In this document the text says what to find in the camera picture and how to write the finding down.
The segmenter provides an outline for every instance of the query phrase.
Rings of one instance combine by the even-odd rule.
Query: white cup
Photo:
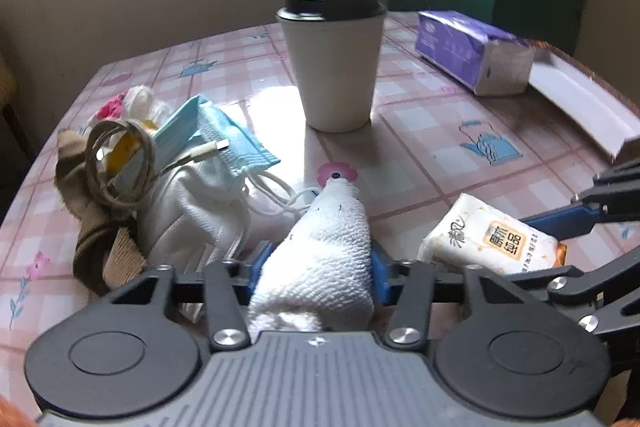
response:
[[[348,132],[369,121],[385,15],[378,0],[286,0],[278,11],[314,129]]]

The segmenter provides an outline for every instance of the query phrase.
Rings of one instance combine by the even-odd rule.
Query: chair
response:
[[[35,159],[33,148],[31,147],[22,126],[20,126],[20,122],[15,116],[14,108],[10,103],[17,90],[17,82],[11,74],[11,71],[9,71],[9,68],[4,63],[2,55],[0,55],[0,108],[2,108],[2,116],[4,116],[4,119],[9,126],[9,130],[18,142],[18,146],[20,146],[24,155],[27,156],[27,159],[33,163]]]

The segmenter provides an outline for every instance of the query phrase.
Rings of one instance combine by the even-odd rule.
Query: table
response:
[[[57,131],[82,130],[108,98],[137,84],[152,86],[174,109],[197,93],[221,105],[281,158],[273,172],[296,190],[335,171],[354,178],[372,236],[396,259],[415,257],[460,192],[524,217],[591,186],[606,163],[562,112],[535,92],[473,97],[417,57],[417,25],[415,13],[389,14],[371,123],[348,134],[305,125],[279,24],[101,67],[46,142],[0,228],[0,394],[38,414],[22,373],[25,350],[91,299],[71,274],[79,227],[53,184]],[[473,140],[462,126],[470,121],[519,154],[491,165],[464,146]],[[249,244],[282,239],[291,225],[291,218],[256,217]],[[600,225],[567,244],[567,263],[590,270],[640,245],[640,228]]]

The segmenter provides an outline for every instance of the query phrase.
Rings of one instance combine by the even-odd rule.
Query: black cup lid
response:
[[[384,12],[378,0],[285,0],[278,16],[292,21],[347,21]]]

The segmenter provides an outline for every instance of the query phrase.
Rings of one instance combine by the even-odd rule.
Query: gray gripper base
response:
[[[44,427],[91,422],[52,413]],[[178,398],[145,415],[100,421],[122,427],[523,427],[454,400],[423,357],[394,352],[372,334],[263,333],[243,351],[215,354]],[[536,427],[602,427],[589,412]]]

